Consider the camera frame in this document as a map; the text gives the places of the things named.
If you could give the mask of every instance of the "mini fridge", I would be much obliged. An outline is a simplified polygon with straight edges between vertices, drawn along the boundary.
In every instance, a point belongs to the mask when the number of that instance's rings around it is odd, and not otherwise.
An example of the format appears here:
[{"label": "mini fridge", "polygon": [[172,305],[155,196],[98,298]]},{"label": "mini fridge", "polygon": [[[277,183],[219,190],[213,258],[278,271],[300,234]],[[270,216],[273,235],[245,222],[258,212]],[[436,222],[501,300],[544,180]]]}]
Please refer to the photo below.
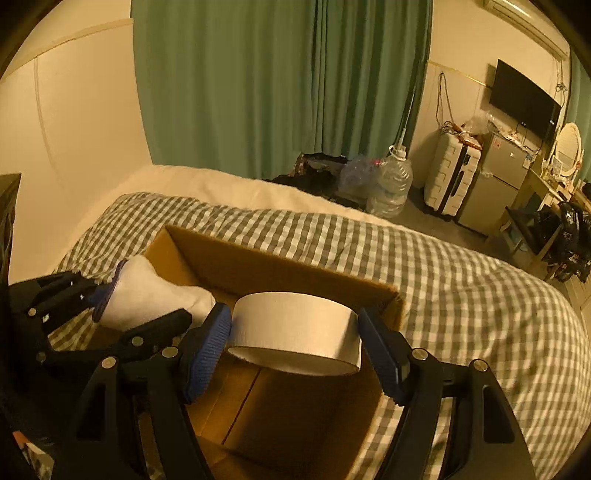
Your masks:
[{"label": "mini fridge", "polygon": [[501,135],[489,134],[482,159],[457,217],[458,223],[489,235],[510,207],[530,167],[531,156]]}]

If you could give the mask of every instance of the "floor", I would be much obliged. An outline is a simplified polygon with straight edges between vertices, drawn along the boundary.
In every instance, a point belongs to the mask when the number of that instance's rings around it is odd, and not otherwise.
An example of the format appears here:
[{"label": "floor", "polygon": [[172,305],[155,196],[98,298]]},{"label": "floor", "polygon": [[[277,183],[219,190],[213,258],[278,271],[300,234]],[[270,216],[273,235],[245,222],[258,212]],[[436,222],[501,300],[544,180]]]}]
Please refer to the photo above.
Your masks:
[{"label": "floor", "polygon": [[509,248],[502,239],[485,245],[484,235],[462,227],[453,220],[433,215],[423,201],[423,191],[415,187],[408,193],[408,201],[395,223],[515,265]]}]

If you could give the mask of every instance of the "black tv screen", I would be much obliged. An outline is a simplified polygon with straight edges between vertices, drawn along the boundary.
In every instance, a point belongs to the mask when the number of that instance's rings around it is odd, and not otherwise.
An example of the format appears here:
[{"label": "black tv screen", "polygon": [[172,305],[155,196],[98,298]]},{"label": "black tv screen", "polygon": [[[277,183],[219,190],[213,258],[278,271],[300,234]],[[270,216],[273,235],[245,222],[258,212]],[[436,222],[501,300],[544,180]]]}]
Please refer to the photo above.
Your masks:
[{"label": "black tv screen", "polygon": [[517,120],[542,141],[554,137],[560,105],[528,77],[499,60],[491,105]]}]

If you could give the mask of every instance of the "blue gripper pad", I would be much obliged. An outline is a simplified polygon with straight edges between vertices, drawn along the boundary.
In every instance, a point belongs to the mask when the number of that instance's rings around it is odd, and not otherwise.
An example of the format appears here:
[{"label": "blue gripper pad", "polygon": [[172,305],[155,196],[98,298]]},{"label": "blue gripper pad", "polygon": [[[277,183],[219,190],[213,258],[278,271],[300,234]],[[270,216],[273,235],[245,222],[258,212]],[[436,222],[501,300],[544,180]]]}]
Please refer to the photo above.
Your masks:
[{"label": "blue gripper pad", "polygon": [[410,345],[400,332],[389,330],[378,315],[366,309],[358,312],[358,328],[384,394],[404,405],[408,400],[405,380],[410,373]]},{"label": "blue gripper pad", "polygon": [[187,403],[207,390],[226,341],[230,336],[232,312],[225,303],[216,303],[200,327],[190,329],[180,345],[180,371]]},{"label": "blue gripper pad", "polygon": [[95,308],[92,312],[92,320],[95,323],[100,322],[100,318],[103,316],[105,312],[105,308],[111,299],[111,295],[117,286],[117,282],[119,281],[119,276],[121,275],[121,270],[127,260],[122,260],[117,264],[117,268],[115,269],[115,275],[113,277],[113,281],[111,283],[107,283],[105,285],[100,285],[96,288],[95,292],[88,298],[88,302]]}]

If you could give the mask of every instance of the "screw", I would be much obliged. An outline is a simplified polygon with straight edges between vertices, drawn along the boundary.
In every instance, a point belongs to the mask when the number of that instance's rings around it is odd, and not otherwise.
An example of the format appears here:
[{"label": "screw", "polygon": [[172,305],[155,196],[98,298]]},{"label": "screw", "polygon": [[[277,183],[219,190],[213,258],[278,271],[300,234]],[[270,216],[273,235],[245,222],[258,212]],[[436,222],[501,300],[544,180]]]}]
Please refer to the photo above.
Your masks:
[{"label": "screw", "polygon": [[108,356],[107,358],[103,358],[103,361],[100,363],[102,368],[113,368],[117,363],[117,359],[114,356]]},{"label": "screw", "polygon": [[164,350],[162,350],[162,356],[164,358],[174,358],[177,356],[178,348],[175,346],[168,346]]},{"label": "screw", "polygon": [[486,372],[486,370],[488,370],[488,364],[484,360],[480,360],[480,359],[474,360],[474,363],[472,365],[479,372]]},{"label": "screw", "polygon": [[416,358],[417,360],[426,360],[428,356],[429,356],[429,354],[423,348],[415,348],[413,350],[413,357]]}]

